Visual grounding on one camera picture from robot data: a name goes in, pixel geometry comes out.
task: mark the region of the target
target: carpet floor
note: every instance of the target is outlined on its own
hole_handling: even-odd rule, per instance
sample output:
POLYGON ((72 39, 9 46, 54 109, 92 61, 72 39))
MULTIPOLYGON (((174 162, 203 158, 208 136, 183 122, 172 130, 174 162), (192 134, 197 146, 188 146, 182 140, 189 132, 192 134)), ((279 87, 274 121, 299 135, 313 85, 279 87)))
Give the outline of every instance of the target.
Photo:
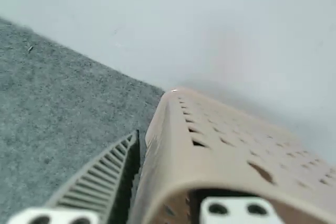
POLYGON ((135 129, 143 162, 144 135, 162 94, 0 20, 0 223, 42 206, 82 165, 135 129))

